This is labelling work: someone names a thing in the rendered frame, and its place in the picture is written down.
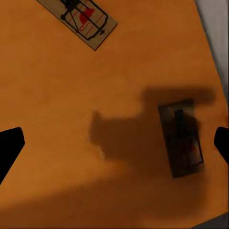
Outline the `mousetrap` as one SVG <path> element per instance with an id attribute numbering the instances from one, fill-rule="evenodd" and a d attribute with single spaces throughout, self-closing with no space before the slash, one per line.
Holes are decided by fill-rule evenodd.
<path id="1" fill-rule="evenodd" d="M 158 106 L 173 178 L 205 171 L 192 99 Z"/>
<path id="2" fill-rule="evenodd" d="M 96 51 L 118 25 L 94 0 L 37 0 Z"/>

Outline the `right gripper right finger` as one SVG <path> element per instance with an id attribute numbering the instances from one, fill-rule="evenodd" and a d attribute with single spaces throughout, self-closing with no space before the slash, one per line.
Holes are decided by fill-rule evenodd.
<path id="1" fill-rule="evenodd" d="M 214 145 L 229 165 L 229 129 L 218 127 L 214 138 Z"/>

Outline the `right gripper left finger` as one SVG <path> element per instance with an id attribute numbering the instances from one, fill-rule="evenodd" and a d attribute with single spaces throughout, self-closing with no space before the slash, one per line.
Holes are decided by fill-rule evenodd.
<path id="1" fill-rule="evenodd" d="M 21 127 L 0 132 L 0 184 L 25 145 Z"/>

